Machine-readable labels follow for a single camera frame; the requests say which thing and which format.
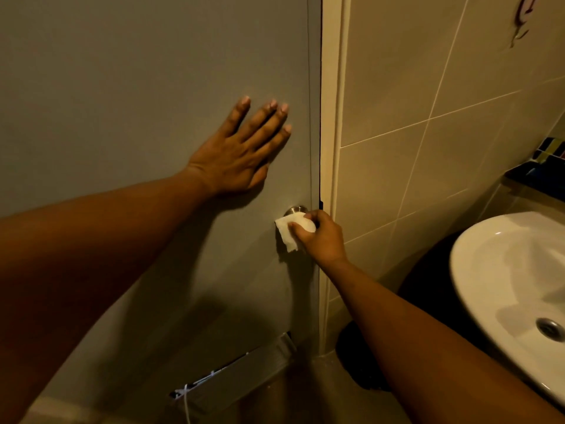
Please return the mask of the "person's left forearm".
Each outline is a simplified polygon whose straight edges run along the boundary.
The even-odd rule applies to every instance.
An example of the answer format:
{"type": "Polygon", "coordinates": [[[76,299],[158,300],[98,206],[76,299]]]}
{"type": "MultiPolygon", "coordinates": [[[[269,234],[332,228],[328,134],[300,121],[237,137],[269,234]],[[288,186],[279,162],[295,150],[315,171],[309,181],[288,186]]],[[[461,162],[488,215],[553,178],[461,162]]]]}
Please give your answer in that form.
{"type": "Polygon", "coordinates": [[[0,424],[17,424],[96,320],[219,187],[202,170],[0,219],[0,424]]]}

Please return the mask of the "cream door frame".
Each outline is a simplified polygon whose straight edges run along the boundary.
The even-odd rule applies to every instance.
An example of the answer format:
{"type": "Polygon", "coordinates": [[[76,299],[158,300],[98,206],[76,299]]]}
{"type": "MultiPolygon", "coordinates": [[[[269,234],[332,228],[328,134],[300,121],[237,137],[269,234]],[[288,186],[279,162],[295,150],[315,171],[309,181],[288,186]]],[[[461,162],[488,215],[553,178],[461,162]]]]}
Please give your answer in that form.
{"type": "Polygon", "coordinates": [[[351,0],[322,0],[320,200],[335,219],[351,0]]]}

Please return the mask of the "black waste bin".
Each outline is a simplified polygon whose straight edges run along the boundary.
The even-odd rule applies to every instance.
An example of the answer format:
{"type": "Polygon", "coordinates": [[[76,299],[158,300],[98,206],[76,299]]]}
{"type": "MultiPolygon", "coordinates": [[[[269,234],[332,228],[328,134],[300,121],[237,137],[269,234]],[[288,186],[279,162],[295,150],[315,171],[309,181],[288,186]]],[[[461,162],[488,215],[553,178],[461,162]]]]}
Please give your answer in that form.
{"type": "MultiPolygon", "coordinates": [[[[450,253],[462,233],[453,233],[429,249],[408,273],[398,295],[487,353],[491,342],[465,310],[450,275],[450,253]]],[[[358,386],[365,390],[391,392],[356,322],[350,322],[339,333],[335,352],[358,386]]]]}

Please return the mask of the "grey door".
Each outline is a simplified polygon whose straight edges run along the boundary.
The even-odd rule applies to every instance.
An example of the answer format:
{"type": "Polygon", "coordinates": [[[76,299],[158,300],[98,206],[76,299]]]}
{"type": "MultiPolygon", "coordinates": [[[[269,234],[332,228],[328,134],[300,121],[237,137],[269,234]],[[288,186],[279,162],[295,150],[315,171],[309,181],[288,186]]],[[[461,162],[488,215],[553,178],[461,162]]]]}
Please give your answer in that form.
{"type": "Polygon", "coordinates": [[[169,393],[288,332],[317,270],[275,220],[319,195],[322,0],[0,0],[0,218],[178,173],[241,97],[289,104],[263,185],[213,199],[98,319],[22,424],[169,424],[169,393]]]}

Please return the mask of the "dark ledge with colourful tiles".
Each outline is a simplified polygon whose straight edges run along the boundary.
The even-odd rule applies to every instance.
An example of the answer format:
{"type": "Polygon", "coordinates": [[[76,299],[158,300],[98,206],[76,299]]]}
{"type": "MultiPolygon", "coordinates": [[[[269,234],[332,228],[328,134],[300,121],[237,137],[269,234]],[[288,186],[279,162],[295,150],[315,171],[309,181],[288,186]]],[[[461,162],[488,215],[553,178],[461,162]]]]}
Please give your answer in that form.
{"type": "Polygon", "coordinates": [[[565,203],[565,140],[546,137],[526,162],[504,178],[565,203]]]}

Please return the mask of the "metal door vent plate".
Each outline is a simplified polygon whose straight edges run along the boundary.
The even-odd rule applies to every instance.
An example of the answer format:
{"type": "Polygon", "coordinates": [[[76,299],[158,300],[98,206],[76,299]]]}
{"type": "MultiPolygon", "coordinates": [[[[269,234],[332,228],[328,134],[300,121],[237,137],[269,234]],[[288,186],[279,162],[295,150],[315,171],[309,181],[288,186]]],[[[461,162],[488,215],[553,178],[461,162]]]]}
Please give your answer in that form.
{"type": "Polygon", "coordinates": [[[187,423],[195,423],[243,399],[285,370],[297,348],[288,332],[208,375],[169,393],[187,423]]]}

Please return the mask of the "white tissue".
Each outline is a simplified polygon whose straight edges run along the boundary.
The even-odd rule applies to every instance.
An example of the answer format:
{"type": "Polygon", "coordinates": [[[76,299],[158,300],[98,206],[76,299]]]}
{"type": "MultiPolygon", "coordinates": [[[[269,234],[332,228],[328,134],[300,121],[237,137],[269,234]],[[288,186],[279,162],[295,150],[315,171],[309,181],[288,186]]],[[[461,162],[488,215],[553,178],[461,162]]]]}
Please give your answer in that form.
{"type": "Polygon", "coordinates": [[[275,226],[281,236],[282,242],[286,247],[288,253],[299,250],[299,244],[295,235],[291,232],[289,228],[290,223],[296,223],[301,226],[306,232],[315,233],[316,225],[315,223],[305,218],[306,213],[303,211],[298,211],[295,213],[288,213],[282,218],[275,220],[275,226]]]}

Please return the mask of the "white ceramic sink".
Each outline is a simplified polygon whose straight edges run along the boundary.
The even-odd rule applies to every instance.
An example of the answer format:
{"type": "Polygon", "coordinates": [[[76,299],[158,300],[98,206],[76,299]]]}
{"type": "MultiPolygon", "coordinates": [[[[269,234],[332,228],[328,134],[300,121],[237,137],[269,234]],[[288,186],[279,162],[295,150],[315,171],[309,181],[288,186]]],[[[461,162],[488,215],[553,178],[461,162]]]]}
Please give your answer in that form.
{"type": "Polygon", "coordinates": [[[459,236],[449,266],[475,324],[565,408],[565,342],[536,327],[549,318],[565,328],[565,225],[533,211],[486,219],[459,236]]]}

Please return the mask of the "person's right hand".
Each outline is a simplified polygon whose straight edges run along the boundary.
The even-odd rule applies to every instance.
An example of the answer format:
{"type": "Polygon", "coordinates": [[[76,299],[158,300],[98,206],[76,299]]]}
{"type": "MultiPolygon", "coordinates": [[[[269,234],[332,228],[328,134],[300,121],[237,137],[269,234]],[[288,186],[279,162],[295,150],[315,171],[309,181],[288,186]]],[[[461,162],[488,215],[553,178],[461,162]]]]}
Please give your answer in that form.
{"type": "Polygon", "coordinates": [[[314,238],[307,244],[307,254],[322,269],[347,263],[342,228],[324,210],[306,213],[305,218],[317,226],[314,238]]]}

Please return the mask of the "metal sink drain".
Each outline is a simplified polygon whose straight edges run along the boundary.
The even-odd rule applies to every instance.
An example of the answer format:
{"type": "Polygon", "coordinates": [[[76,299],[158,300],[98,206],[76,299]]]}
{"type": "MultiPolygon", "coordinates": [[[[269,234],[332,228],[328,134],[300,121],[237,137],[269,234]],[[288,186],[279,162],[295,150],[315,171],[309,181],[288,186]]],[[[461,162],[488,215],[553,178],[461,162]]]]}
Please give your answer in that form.
{"type": "Polygon", "coordinates": [[[538,331],[550,340],[565,342],[565,328],[558,322],[549,318],[536,319],[538,331]]]}

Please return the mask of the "purple wall hook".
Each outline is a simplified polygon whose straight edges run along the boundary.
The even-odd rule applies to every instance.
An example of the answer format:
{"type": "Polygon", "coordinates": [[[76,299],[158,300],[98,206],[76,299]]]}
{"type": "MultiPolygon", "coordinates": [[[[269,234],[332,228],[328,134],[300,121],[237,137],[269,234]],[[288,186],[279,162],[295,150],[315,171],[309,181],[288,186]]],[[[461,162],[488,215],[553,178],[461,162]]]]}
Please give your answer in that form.
{"type": "Polygon", "coordinates": [[[529,33],[528,20],[532,17],[537,0],[520,0],[514,16],[514,34],[511,38],[510,48],[529,33]]]}

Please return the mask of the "person's left hand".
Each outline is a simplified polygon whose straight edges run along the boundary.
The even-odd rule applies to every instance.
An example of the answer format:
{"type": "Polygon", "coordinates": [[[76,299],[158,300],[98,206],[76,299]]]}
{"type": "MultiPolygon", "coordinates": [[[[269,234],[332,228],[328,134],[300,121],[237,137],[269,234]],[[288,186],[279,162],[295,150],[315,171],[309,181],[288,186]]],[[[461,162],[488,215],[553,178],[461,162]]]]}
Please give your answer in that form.
{"type": "MultiPolygon", "coordinates": [[[[269,103],[282,105],[272,99],[261,106],[258,111],[269,103]]],[[[248,153],[247,121],[250,121],[251,118],[246,119],[245,117],[233,136],[221,137],[218,129],[190,157],[181,174],[201,184],[205,194],[209,197],[246,192],[257,167],[263,163],[271,164],[292,134],[292,126],[285,122],[285,126],[290,127],[290,136],[278,150],[274,153],[248,153]]]]}

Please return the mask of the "person's right forearm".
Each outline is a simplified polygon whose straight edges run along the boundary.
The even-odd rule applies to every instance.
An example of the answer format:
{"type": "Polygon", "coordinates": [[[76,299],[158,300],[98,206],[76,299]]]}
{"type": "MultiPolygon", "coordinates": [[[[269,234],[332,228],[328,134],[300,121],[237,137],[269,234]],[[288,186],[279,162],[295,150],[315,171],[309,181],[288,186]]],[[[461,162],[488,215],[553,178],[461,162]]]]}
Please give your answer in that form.
{"type": "Polygon", "coordinates": [[[415,424],[565,424],[565,415],[456,332],[346,258],[316,258],[415,424]]]}

